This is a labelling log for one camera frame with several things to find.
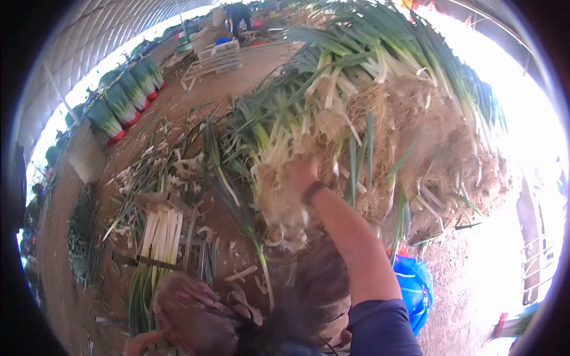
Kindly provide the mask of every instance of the red basket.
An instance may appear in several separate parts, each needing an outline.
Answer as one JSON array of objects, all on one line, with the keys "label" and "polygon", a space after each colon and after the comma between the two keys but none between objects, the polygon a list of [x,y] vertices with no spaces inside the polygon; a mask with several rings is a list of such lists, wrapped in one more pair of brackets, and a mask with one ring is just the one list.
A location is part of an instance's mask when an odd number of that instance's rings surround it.
[{"label": "red basket", "polygon": [[150,101],[148,99],[146,99],[144,106],[142,107],[141,111],[148,109],[149,106],[150,106]]},{"label": "red basket", "polygon": [[129,127],[134,125],[137,122],[137,120],[139,119],[139,117],[141,117],[141,112],[137,110],[135,117],[132,120],[130,120],[128,123],[124,124],[123,128],[128,129]]},{"label": "red basket", "polygon": [[149,101],[153,101],[154,99],[158,98],[158,94],[156,93],[156,90],[153,91],[152,93],[150,93],[146,98]]},{"label": "red basket", "polygon": [[107,143],[105,144],[105,147],[110,147],[110,146],[116,144],[117,142],[121,141],[121,139],[123,139],[123,137],[125,137],[126,134],[127,134],[127,132],[125,130],[121,130],[121,132],[119,132],[114,137],[111,137],[109,139],[109,141],[107,141]]}]

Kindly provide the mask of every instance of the metal pole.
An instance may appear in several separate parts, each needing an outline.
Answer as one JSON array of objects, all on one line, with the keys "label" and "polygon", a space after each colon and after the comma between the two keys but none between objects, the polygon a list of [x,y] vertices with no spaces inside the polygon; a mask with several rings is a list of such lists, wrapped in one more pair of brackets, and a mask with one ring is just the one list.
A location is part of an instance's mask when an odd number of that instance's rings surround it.
[{"label": "metal pole", "polygon": [[50,67],[47,65],[46,61],[43,62],[43,67],[46,69],[46,74],[47,74],[47,78],[49,79],[51,86],[54,88],[55,93],[58,95],[59,100],[61,100],[63,102],[63,105],[66,106],[67,111],[69,111],[71,117],[73,117],[73,120],[75,121],[76,124],[80,124],[80,120],[77,117],[77,114],[71,109],[71,107],[69,106],[69,104],[67,104],[66,102],[66,98],[62,95],[62,93],[59,91],[59,88],[57,85],[55,85],[55,80],[54,80],[54,76],[51,74],[51,70]]},{"label": "metal pole", "polygon": [[523,39],[519,37],[519,35],[517,35],[516,33],[514,33],[510,28],[507,27],[507,25],[505,25],[504,23],[502,23],[501,21],[499,21],[498,19],[494,18],[493,16],[491,16],[490,14],[485,13],[484,11],[478,10],[475,7],[473,7],[472,5],[463,2],[464,0],[447,0],[449,2],[455,3],[457,5],[463,6],[464,8],[473,11],[474,13],[485,17],[487,19],[489,19],[492,23],[494,23],[495,25],[499,26],[503,31],[505,31],[506,33],[508,33],[509,35],[513,36],[520,44],[523,45],[524,48],[526,48],[526,50],[528,52],[530,52],[530,54],[532,54],[532,51],[530,48],[528,48],[528,46],[523,42]]},{"label": "metal pole", "polygon": [[187,41],[189,41],[190,39],[188,38],[188,34],[186,33],[186,26],[184,26],[184,20],[182,19],[182,11],[180,10],[180,4],[178,3],[178,0],[174,0],[175,4],[176,4],[176,10],[178,10],[178,14],[180,15],[180,23],[182,24],[182,32],[184,33],[184,37],[186,38]]}]

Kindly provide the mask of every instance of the worker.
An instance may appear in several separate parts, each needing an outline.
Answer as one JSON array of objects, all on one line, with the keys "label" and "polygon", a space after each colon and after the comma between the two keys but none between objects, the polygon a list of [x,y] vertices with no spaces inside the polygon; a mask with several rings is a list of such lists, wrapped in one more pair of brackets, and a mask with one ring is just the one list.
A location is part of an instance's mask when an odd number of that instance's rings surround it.
[{"label": "worker", "polygon": [[230,4],[226,6],[226,16],[230,23],[231,33],[240,42],[243,41],[244,38],[239,36],[238,27],[239,23],[243,20],[246,23],[246,30],[251,31],[251,14],[249,7],[241,2]]},{"label": "worker", "polygon": [[[304,154],[287,164],[283,177],[316,212],[341,263],[335,262],[334,255],[324,255],[326,248],[311,248],[306,263],[298,267],[305,274],[295,280],[295,285],[300,284],[297,295],[290,293],[277,303],[281,294],[276,293],[276,307],[263,326],[250,321],[251,313],[243,305],[221,303],[204,282],[171,273],[160,280],[154,295],[160,332],[131,339],[125,355],[138,356],[144,347],[164,337],[181,351],[197,356],[322,356],[316,350],[319,340],[320,346],[350,341],[353,356],[421,356],[381,239],[362,216],[319,181],[317,173],[316,158]],[[319,303],[315,296],[325,300]],[[332,314],[326,312],[330,306]]]}]

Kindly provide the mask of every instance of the blue bag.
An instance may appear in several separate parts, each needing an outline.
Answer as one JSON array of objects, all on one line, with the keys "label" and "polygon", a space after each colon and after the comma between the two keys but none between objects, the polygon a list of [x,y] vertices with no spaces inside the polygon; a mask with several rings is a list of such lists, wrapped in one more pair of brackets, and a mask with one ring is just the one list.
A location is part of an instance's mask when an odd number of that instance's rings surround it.
[{"label": "blue bag", "polygon": [[427,313],[433,304],[431,274],[423,261],[398,254],[394,262],[394,272],[408,309],[412,331],[418,336],[418,332],[426,324]]}]

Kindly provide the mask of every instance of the black wristband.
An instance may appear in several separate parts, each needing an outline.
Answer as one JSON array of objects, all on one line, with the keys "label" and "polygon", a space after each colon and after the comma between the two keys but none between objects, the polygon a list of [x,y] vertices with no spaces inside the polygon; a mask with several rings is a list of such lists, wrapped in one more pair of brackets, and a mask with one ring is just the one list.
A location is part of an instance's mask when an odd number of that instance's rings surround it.
[{"label": "black wristband", "polygon": [[311,198],[315,195],[316,192],[321,190],[322,188],[326,188],[327,185],[321,181],[312,182],[311,185],[305,190],[303,196],[301,197],[301,202],[306,205],[311,205]]}]

